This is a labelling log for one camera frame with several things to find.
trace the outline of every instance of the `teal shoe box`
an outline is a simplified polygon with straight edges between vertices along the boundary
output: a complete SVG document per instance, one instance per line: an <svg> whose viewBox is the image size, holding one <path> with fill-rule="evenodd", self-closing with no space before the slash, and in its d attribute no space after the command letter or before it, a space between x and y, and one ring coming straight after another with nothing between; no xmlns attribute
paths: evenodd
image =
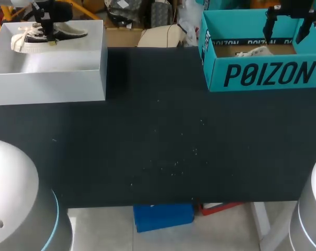
<svg viewBox="0 0 316 251"><path fill-rule="evenodd" d="M222 51L229 48L248 52L266 45L265 12L265 9L203 12L199 53L211 92L316 87L316 27L312 25L309 35L296 44L303 22L300 19L278 17L268 48L272 53L272 48L280 48L281 53L222 56Z"/></svg>

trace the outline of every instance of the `shoe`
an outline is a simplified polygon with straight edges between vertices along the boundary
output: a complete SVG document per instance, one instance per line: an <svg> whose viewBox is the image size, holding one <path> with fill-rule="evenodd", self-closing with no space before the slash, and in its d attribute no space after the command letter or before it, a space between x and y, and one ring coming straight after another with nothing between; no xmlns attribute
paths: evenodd
<svg viewBox="0 0 316 251"><path fill-rule="evenodd" d="M253 49L247 53L240 52L236 56L266 56L273 55L266 46L261 46L256 49Z"/></svg>
<svg viewBox="0 0 316 251"><path fill-rule="evenodd" d="M85 30L77 30L64 22L59 22L53 24L55 42L48 42L41 24L34 23L30 28L18 29L24 30L24 33L12 37L11 49L21 53L77 50L84 45L84 37L88 34Z"/></svg>

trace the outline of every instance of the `white floor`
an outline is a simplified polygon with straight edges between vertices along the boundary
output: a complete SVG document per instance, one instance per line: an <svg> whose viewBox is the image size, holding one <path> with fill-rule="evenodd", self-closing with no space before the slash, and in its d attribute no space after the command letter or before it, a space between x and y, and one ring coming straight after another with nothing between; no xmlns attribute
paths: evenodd
<svg viewBox="0 0 316 251"><path fill-rule="evenodd" d="M270 223L284 202L268 202ZM196 215L191 224L137 233L132 207L69 209L74 229L72 251L258 251L258 237L249 204L209 216ZM287 251L286 240L277 251Z"/></svg>

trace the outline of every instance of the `white box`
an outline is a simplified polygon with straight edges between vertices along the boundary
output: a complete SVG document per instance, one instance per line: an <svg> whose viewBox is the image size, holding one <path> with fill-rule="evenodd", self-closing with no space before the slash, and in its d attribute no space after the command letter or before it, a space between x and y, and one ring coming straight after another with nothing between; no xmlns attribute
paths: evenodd
<svg viewBox="0 0 316 251"><path fill-rule="evenodd" d="M0 105L105 100L106 33L102 20L69 21L88 35L75 51L23 54L10 49L18 27L32 22L3 24L0 30Z"/></svg>

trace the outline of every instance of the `black tabletop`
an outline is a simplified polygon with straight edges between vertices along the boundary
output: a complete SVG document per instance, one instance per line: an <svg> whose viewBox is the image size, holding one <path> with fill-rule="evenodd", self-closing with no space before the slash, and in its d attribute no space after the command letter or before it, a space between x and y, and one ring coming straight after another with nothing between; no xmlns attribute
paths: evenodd
<svg viewBox="0 0 316 251"><path fill-rule="evenodd" d="M107 101L0 106L67 207L297 200L316 88L210 93L197 48L109 49Z"/></svg>

